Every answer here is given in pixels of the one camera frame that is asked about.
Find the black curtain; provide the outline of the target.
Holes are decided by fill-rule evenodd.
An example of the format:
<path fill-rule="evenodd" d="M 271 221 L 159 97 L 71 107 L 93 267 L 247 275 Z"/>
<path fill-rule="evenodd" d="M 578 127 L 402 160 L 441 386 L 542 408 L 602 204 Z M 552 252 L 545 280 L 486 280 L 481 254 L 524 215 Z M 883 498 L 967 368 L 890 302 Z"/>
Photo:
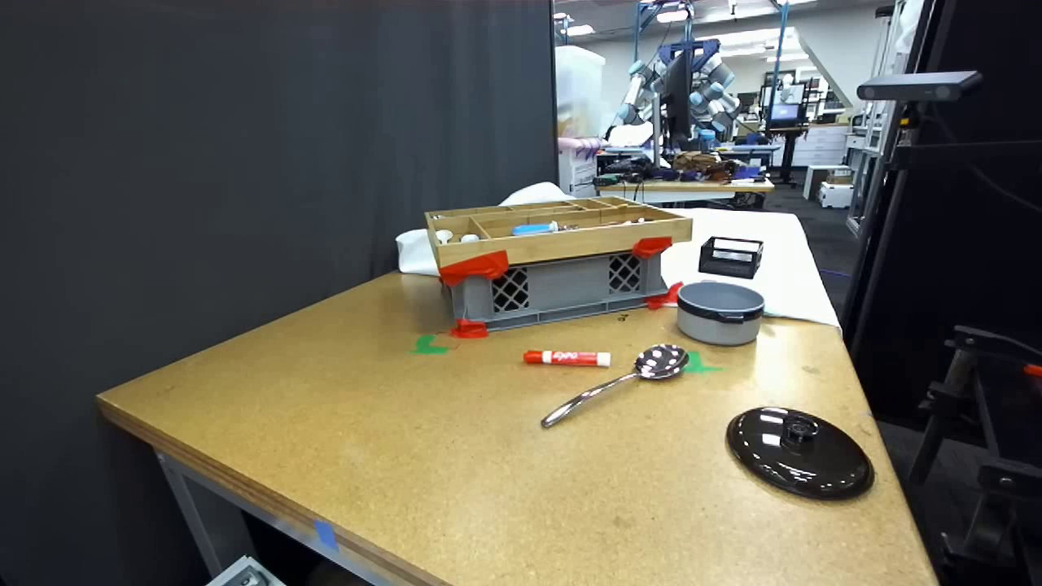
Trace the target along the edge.
<path fill-rule="evenodd" d="M 0 586 L 200 586 L 97 394 L 552 170 L 549 0 L 0 0 Z"/>

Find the wooden cutlery tray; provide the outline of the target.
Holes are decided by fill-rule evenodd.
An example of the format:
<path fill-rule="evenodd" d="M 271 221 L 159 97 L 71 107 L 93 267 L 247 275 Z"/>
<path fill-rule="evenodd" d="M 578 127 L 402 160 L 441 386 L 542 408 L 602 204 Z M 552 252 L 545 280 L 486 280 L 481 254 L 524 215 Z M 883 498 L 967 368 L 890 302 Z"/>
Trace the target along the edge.
<path fill-rule="evenodd" d="M 437 269 L 446 284 L 497 280 L 511 267 L 591 254 L 658 256 L 693 234 L 683 215 L 627 199 L 450 208 L 426 215 Z"/>

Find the metal spoon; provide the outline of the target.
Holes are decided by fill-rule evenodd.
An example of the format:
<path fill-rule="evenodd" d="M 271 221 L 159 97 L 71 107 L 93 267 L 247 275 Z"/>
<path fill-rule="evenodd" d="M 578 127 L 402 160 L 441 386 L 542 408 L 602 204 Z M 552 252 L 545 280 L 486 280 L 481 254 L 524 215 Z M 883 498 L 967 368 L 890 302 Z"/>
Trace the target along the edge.
<path fill-rule="evenodd" d="M 562 421 L 569 421 L 573 412 L 578 412 L 585 404 L 605 398 L 608 390 L 617 390 L 630 381 L 674 381 L 683 373 L 689 356 L 681 344 L 650 344 L 644 347 L 630 368 L 617 378 L 608 378 L 594 386 L 585 386 L 578 394 L 573 394 L 569 402 L 562 402 L 560 408 L 552 408 L 549 412 L 541 417 L 541 425 L 549 431 Z"/>

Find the black glass lid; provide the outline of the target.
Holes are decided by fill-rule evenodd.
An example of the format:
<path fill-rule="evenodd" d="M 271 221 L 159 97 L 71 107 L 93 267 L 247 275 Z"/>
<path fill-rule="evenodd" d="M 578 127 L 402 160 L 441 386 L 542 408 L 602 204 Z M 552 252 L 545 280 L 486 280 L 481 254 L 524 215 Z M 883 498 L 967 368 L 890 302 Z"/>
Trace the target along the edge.
<path fill-rule="evenodd" d="M 875 469 L 854 435 L 795 408 L 751 408 L 726 423 L 732 458 L 770 489 L 847 502 L 872 489 Z"/>

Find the red and white marker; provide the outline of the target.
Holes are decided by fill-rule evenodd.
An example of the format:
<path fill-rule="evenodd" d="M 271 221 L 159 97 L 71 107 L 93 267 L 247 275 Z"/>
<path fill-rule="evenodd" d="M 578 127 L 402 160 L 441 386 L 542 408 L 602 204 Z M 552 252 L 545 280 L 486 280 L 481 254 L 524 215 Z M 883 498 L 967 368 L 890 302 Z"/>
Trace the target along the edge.
<path fill-rule="evenodd" d="M 560 351 L 560 347 L 530 347 L 522 356 L 524 364 L 552 364 L 552 368 L 608 368 L 613 351 Z"/>

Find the grey plastic crate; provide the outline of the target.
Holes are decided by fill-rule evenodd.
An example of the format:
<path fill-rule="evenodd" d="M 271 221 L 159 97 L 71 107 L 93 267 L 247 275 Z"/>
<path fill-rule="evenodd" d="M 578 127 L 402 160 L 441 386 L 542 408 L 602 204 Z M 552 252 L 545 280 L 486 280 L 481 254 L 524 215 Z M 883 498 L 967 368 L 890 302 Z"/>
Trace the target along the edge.
<path fill-rule="evenodd" d="M 481 327 L 542 321 L 638 305 L 668 291 L 658 256 L 627 252 L 506 267 L 446 291 L 450 312 Z"/>

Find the white cloth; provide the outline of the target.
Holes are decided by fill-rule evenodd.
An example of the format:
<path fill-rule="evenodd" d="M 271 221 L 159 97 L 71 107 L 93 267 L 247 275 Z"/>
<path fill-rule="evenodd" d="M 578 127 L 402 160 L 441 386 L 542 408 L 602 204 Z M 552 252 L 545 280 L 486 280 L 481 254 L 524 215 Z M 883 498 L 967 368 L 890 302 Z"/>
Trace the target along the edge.
<path fill-rule="evenodd" d="M 581 201 L 560 192 L 552 182 L 530 182 L 515 188 L 497 204 L 527 201 Z M 837 309 L 818 275 L 806 234 L 792 213 L 732 213 L 732 208 L 668 208 L 693 221 L 693 242 L 665 252 L 661 276 L 665 284 L 697 284 L 718 280 L 740 284 L 766 298 L 766 316 L 770 318 L 805 318 L 839 330 Z M 707 239 L 750 239 L 763 242 L 759 269 L 743 276 L 718 276 L 700 269 L 700 246 Z M 437 276 L 431 245 L 426 228 L 410 228 L 393 239 L 398 275 Z"/>

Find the grey pot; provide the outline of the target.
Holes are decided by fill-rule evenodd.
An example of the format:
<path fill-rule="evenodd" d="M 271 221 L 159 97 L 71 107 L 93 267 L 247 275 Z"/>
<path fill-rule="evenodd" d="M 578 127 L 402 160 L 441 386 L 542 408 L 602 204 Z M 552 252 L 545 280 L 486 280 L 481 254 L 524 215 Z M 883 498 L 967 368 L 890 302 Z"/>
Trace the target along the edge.
<path fill-rule="evenodd" d="M 704 344 L 750 344 L 759 336 L 766 298 L 735 284 L 687 284 L 676 292 L 676 330 Z"/>

